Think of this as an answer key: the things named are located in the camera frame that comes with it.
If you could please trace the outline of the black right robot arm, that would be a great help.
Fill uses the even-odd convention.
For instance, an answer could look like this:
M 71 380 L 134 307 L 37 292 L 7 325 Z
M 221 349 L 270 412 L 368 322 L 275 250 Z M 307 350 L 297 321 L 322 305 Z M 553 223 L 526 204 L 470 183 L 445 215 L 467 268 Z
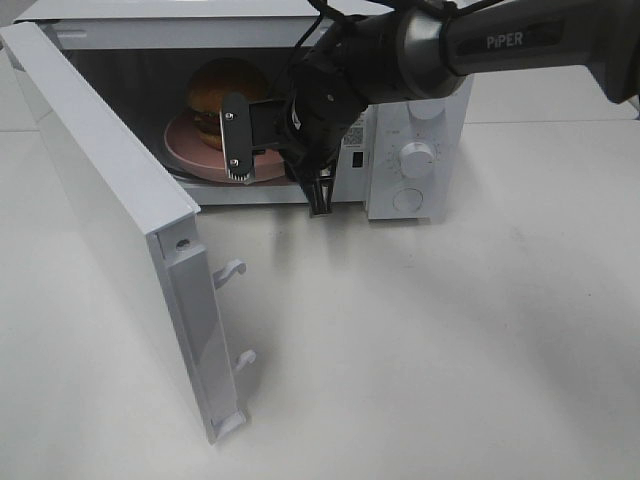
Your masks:
M 315 215 L 331 210 L 340 143 L 369 106 L 452 95 L 472 74 L 582 65 L 613 103 L 639 92 L 635 1 L 392 1 L 346 16 L 290 70 L 283 154 Z

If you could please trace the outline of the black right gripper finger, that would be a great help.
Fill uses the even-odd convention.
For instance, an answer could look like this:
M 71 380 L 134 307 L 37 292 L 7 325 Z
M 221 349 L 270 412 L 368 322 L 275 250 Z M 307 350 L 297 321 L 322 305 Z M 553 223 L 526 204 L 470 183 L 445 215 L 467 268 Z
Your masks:
M 311 217 L 328 215 L 332 212 L 334 190 L 334 168 L 300 170 L 297 182 L 309 205 Z

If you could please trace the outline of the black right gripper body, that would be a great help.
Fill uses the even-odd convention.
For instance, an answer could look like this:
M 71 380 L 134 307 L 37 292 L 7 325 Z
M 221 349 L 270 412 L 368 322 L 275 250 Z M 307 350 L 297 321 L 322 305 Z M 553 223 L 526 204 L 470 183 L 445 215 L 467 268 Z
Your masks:
M 292 65 L 289 123 L 300 150 L 281 151 L 287 172 L 321 170 L 336 160 L 346 131 L 368 107 L 356 81 L 360 66 L 349 54 L 307 54 Z

